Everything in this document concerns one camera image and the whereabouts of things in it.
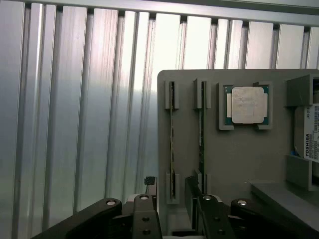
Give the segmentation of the grey plastic parts rack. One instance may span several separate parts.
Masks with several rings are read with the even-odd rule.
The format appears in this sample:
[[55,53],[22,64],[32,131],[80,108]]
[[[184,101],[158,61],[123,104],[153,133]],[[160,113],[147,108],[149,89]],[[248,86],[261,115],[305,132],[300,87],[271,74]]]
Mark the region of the grey plastic parts rack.
[[[159,221],[164,236],[193,238],[185,179],[199,171],[201,82],[206,82],[206,193],[245,198],[319,230],[319,179],[294,149],[295,109],[313,104],[316,69],[162,70],[158,74]],[[175,199],[170,197],[169,83],[174,85]],[[269,86],[269,123],[225,124],[225,86]]]

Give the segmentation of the CPU chip silver lid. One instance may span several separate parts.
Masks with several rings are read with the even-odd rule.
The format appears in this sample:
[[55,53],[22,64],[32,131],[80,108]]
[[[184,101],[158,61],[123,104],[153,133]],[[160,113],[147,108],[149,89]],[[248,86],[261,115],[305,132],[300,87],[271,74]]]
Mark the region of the CPU chip silver lid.
[[269,123],[269,86],[225,86],[225,124]]

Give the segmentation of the hard disk in blue caddy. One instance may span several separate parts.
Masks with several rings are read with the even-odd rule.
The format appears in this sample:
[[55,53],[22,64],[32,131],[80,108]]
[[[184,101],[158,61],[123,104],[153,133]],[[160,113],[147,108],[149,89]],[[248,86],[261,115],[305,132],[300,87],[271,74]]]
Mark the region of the hard disk in blue caddy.
[[313,104],[295,109],[295,154],[310,160],[319,177],[319,79],[314,79]]

